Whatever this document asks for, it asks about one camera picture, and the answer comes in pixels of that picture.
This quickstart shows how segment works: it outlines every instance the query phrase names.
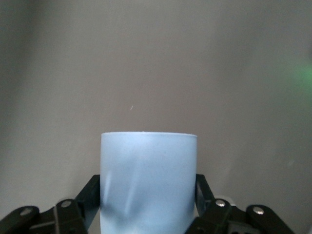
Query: cup rim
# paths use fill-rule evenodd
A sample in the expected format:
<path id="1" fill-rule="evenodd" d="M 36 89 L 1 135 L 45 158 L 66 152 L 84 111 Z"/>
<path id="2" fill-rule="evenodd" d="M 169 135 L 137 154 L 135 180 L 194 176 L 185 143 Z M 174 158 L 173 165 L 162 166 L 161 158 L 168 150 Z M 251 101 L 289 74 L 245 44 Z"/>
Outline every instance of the cup rim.
<path id="1" fill-rule="evenodd" d="M 107 132 L 107 133 L 102 133 L 101 136 L 103 135 L 176 135 L 176 136 L 189 136 L 189 137 L 197 137 L 197 135 L 194 134 L 189 134 L 189 133 L 174 133 L 174 132 Z"/>

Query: black bracket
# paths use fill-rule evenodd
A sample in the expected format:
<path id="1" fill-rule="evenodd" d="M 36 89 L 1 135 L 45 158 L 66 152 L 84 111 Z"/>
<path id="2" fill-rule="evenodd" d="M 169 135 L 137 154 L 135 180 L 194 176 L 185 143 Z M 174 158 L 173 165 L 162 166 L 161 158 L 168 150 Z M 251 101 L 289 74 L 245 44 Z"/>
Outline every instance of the black bracket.
<path id="1" fill-rule="evenodd" d="M 20 207 L 0 221 L 0 234 L 88 234 L 100 207 L 100 176 L 94 175 L 75 199 L 66 199 L 43 213 Z M 216 199 L 204 175 L 196 175 L 195 203 L 199 217 L 185 234 L 294 234 L 269 207 L 251 205 L 244 212 Z"/>

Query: cup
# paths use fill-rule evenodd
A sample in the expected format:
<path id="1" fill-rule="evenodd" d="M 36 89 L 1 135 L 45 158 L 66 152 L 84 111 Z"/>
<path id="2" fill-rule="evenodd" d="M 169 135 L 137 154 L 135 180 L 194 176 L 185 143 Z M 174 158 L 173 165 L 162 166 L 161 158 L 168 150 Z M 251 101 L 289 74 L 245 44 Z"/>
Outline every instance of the cup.
<path id="1" fill-rule="evenodd" d="M 197 136 L 101 135 L 102 234 L 183 234 L 194 218 Z"/>

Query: bolt head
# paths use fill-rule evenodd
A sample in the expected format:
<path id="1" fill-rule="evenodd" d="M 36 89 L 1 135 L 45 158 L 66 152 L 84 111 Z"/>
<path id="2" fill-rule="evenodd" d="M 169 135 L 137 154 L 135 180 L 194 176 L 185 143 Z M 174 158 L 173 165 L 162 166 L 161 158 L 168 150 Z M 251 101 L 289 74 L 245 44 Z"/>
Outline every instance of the bolt head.
<path id="1" fill-rule="evenodd" d="M 225 207 L 225 202 L 223 200 L 218 199 L 215 203 L 219 207 Z"/>
<path id="2" fill-rule="evenodd" d="M 29 213 L 31 213 L 33 211 L 33 208 L 31 207 L 26 207 L 24 210 L 21 211 L 20 215 L 24 216 L 24 215 L 28 215 Z"/>
<path id="3" fill-rule="evenodd" d="M 263 214 L 264 214 L 264 210 L 261 209 L 261 208 L 258 207 L 258 206 L 255 206 L 255 207 L 253 208 L 253 212 L 255 212 L 255 213 L 258 214 L 258 215 L 263 215 Z"/>
<path id="4" fill-rule="evenodd" d="M 63 208 L 66 208 L 66 207 L 70 206 L 70 204 L 72 204 L 72 202 L 69 200 L 66 200 L 66 201 L 63 201 L 60 206 Z"/>

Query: gray background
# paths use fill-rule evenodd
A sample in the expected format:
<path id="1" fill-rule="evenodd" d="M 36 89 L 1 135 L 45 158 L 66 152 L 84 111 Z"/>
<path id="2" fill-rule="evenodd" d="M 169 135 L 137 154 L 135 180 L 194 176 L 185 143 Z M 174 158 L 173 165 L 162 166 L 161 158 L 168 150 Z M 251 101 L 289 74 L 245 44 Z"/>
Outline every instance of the gray background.
<path id="1" fill-rule="evenodd" d="M 312 224 L 312 1 L 0 2 L 0 218 L 75 197 L 100 134 L 198 135 L 239 208 Z M 99 233 L 98 217 L 90 233 Z"/>

